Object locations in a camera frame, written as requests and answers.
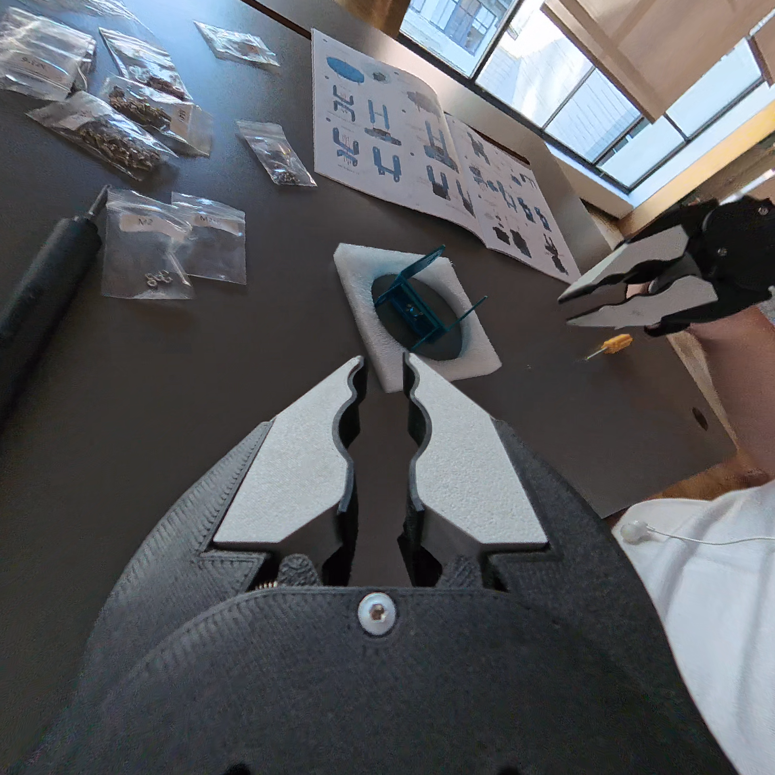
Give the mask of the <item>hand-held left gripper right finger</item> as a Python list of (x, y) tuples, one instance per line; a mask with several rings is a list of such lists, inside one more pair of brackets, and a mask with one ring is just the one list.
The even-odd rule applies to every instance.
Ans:
[(494, 418), (415, 354), (404, 355), (409, 464), (399, 548), (413, 586), (458, 557), (542, 552), (549, 538)]

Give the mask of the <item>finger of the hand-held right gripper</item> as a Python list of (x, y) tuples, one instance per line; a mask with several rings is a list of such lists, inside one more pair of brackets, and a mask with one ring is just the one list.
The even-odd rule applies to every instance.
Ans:
[(624, 242), (558, 297), (562, 305), (608, 285), (642, 285), (683, 257), (690, 235), (679, 225), (650, 237)]
[[(589, 295), (603, 285), (624, 283), (632, 273), (632, 267), (588, 272), (566, 290), (566, 300)], [(585, 328), (611, 328), (615, 330), (649, 326), (678, 312), (715, 303), (718, 295), (712, 284), (693, 274), (679, 276), (654, 293), (638, 294), (625, 298), (618, 304), (602, 305), (589, 312), (568, 319), (568, 324)]]

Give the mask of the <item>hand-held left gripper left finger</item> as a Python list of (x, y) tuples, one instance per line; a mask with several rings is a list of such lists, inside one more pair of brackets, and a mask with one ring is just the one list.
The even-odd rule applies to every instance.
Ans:
[(219, 549), (311, 560), (328, 586), (350, 582), (358, 533), (354, 460), (367, 363), (354, 356), (276, 415), (213, 538)]

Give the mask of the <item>blue metal bracket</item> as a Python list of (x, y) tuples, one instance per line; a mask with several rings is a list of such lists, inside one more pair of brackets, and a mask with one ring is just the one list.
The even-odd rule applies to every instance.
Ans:
[(488, 299), (488, 296), (483, 296), (462, 315), (450, 323), (444, 323), (440, 314), (421, 296), (412, 285), (412, 277), (430, 267), (443, 255), (445, 248), (445, 245), (441, 245), (404, 268), (394, 276), (392, 283), (373, 299), (376, 312), (385, 307), (391, 308), (397, 315), (408, 333), (396, 340), (411, 353), (417, 353), (422, 346), (434, 345), (459, 328), (462, 321)]

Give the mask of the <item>white foam square with hole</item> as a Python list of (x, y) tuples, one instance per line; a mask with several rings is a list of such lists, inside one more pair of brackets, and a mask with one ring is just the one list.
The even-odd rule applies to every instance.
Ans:
[[(403, 357), (407, 349), (379, 319), (374, 307), (373, 283), (380, 277), (399, 274), (420, 259), (421, 254), (344, 243), (334, 252), (334, 265), (371, 366), (386, 393), (402, 390)], [(473, 305), (446, 257), (437, 258), (415, 279), (432, 291), (429, 299), (440, 297), (447, 304), (452, 320)], [(448, 381), (484, 376), (501, 368), (501, 359), (474, 312), (432, 346), (418, 348), (416, 354)]]

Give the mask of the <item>yellow screwdriver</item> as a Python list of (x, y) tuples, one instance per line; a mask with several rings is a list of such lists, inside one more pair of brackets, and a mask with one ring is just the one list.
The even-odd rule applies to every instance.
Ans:
[(601, 343), (592, 353), (586, 355), (582, 361), (588, 362), (598, 356), (616, 354), (629, 347), (632, 343), (633, 336), (630, 334), (613, 336)]

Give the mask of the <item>window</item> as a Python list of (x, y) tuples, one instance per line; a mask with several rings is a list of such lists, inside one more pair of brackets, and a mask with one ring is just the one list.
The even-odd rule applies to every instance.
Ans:
[(773, 103), (773, 2), (413, 1), (400, 33), (627, 193)]

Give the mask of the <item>person's white shirt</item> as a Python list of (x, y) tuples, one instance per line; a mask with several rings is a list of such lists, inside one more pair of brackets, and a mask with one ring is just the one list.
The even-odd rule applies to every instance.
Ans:
[(740, 773), (774, 773), (773, 542), (707, 547), (654, 537), (628, 545), (619, 530), (637, 520), (708, 541), (774, 537), (774, 482), (712, 501), (645, 501), (614, 528), (722, 750)]

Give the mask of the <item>group of clear screw bags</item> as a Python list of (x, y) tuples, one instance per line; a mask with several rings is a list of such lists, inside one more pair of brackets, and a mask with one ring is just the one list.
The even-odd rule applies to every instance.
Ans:
[(177, 21), (170, 53), (121, 2), (2, 2), (2, 261), (24, 216), (106, 185), (103, 295), (190, 299), (191, 275), (246, 284), (247, 249), (289, 255), (315, 181), (280, 168), (280, 187), (230, 187), (257, 170), (248, 149), (297, 162), (279, 126), (241, 120), (284, 85), (212, 60)]

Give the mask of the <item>instruction booklet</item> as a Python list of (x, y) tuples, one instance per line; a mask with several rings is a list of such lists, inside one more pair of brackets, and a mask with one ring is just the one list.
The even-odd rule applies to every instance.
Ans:
[(315, 172), (441, 218), (570, 285), (580, 272), (526, 165), (446, 114), (425, 82), (312, 31)]

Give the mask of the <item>black electric screwdriver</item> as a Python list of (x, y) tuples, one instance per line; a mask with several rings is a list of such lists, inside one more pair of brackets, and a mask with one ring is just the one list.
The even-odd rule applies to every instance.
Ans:
[(91, 207), (54, 226), (1, 314), (1, 421), (5, 424), (102, 246), (96, 218), (110, 185)]

